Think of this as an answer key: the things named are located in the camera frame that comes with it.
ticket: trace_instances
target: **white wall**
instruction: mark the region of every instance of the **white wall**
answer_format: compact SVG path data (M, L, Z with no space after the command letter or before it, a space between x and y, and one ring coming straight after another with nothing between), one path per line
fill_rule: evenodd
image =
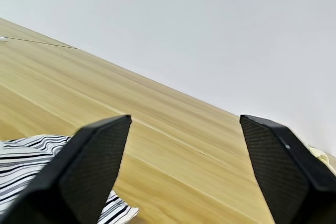
M335 0L0 0L3 18L336 154Z

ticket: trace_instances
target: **striped cloth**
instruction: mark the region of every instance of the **striped cloth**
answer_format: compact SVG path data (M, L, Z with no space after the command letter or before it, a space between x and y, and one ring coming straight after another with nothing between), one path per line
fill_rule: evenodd
M37 135L0 142L0 214L70 139L70 136ZM138 211L112 190L98 224L127 223Z

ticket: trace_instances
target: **black textured pad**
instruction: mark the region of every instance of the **black textured pad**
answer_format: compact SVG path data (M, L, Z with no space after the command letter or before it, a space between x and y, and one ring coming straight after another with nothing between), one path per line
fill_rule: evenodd
M81 128L21 192L1 223L96 224L118 176L129 115Z
M276 224L336 223L336 178L285 126L242 115L253 170Z

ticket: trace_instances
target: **wooden floor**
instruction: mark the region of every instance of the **wooden floor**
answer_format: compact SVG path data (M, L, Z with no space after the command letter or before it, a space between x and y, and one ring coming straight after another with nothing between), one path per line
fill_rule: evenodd
M0 36L0 140L130 113L115 190L133 223L273 223L237 116L3 19Z

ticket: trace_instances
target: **striped shirt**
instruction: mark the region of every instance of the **striped shirt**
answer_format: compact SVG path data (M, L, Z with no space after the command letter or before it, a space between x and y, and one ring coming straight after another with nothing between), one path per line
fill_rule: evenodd
M37 135L0 142L0 215L70 139L62 135ZM127 223L138 211L112 190L98 224Z

